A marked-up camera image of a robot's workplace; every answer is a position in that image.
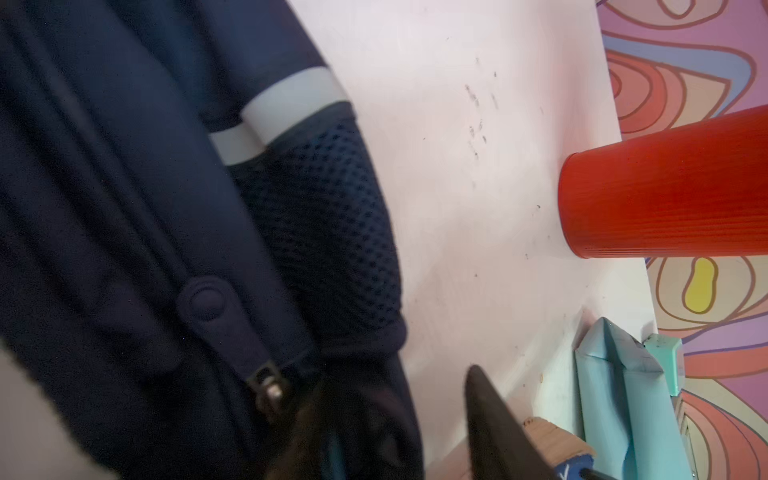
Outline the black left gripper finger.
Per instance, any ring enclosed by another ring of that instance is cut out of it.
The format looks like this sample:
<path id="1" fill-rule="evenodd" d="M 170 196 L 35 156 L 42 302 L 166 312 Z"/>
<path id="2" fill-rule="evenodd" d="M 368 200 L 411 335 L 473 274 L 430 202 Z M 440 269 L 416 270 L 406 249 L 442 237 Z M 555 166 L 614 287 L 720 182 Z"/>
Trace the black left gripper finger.
<path id="1" fill-rule="evenodd" d="M 550 467 L 485 371 L 471 366 L 464 381 L 467 439 L 474 479 L 554 479 Z"/>

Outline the navy blue student backpack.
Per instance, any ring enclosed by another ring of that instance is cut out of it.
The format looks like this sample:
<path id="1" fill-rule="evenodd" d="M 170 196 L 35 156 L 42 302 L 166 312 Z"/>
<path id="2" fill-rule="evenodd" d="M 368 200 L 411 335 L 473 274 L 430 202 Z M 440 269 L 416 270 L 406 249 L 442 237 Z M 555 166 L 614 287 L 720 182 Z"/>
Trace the navy blue student backpack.
<path id="1" fill-rule="evenodd" d="M 391 222 L 284 1 L 1 5 L 1 337 L 121 479 L 421 479 Z"/>

